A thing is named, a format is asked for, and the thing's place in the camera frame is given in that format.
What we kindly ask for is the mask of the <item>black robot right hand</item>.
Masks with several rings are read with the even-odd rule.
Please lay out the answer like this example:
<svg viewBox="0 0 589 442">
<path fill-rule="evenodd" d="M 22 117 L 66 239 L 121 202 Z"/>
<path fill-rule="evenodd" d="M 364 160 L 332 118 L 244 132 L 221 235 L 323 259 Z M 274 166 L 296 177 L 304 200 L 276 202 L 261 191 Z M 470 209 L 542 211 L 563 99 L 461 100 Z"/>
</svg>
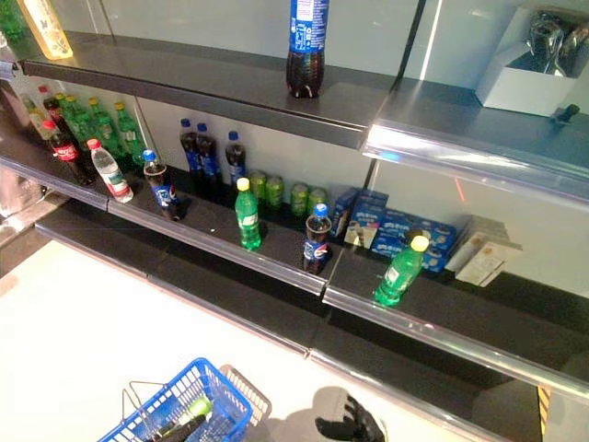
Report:
<svg viewBox="0 0 589 442">
<path fill-rule="evenodd" d="M 340 421 L 315 419 L 316 429 L 324 437 L 335 441 L 386 442 L 385 431 L 363 405 L 348 395 L 344 404 L 346 414 Z"/>
</svg>

